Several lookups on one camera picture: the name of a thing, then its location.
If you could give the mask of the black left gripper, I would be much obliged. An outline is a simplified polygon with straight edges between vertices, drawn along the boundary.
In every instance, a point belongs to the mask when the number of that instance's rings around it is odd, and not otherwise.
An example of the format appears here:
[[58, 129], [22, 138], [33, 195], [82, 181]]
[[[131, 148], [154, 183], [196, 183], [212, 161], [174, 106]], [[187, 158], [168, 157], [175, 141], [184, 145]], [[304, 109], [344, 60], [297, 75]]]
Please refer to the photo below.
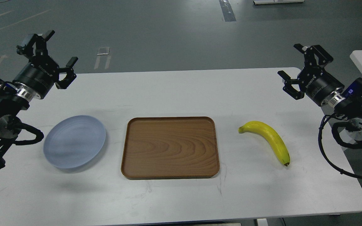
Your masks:
[[72, 57], [65, 67], [49, 56], [47, 41], [55, 34], [54, 30], [38, 34], [29, 34], [16, 46], [16, 53], [28, 59], [26, 66], [14, 78], [13, 83], [22, 84], [36, 92], [37, 99], [44, 99], [55, 84], [57, 89], [67, 89], [76, 79], [73, 66], [79, 60]]

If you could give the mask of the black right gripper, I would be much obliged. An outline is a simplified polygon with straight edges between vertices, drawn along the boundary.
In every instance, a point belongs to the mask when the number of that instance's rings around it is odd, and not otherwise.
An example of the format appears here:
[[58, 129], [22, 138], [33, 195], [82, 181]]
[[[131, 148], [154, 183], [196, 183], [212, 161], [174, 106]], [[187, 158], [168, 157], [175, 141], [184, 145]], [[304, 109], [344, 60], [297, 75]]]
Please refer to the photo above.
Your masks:
[[[325, 106], [328, 96], [344, 89], [344, 85], [324, 69], [334, 58], [321, 45], [305, 47], [296, 43], [293, 47], [303, 54], [304, 67], [297, 79], [283, 70], [277, 72], [283, 80], [283, 91], [295, 100], [303, 99], [306, 94], [319, 107]], [[300, 90], [293, 87], [297, 84]]]

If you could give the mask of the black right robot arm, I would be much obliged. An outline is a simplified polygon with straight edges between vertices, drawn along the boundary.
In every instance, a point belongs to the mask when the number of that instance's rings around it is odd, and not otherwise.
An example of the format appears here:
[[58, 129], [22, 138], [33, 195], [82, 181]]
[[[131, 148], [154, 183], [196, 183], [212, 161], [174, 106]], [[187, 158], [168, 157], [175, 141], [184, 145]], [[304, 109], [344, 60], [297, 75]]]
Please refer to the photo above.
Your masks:
[[278, 71], [283, 79], [283, 91], [293, 99], [308, 96], [316, 105], [329, 105], [339, 122], [332, 126], [336, 142], [346, 148], [362, 149], [362, 78], [357, 78], [348, 88], [325, 69], [333, 57], [320, 45], [305, 47], [296, 43], [293, 47], [304, 56], [304, 67], [291, 78]]

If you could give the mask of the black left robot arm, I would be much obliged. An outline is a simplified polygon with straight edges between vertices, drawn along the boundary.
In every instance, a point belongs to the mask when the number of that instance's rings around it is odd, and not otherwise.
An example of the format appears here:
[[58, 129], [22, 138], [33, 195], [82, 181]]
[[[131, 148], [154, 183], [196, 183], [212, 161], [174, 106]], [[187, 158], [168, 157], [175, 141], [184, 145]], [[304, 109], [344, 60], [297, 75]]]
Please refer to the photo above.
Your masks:
[[28, 63], [13, 81], [0, 79], [0, 169], [5, 167], [3, 157], [12, 145], [32, 145], [44, 138], [43, 132], [23, 123], [17, 114], [27, 110], [31, 100], [44, 99], [53, 85], [66, 89], [77, 77], [73, 69], [77, 57], [60, 67], [49, 56], [47, 42], [54, 34], [54, 30], [49, 30], [26, 36], [16, 52], [25, 56]]

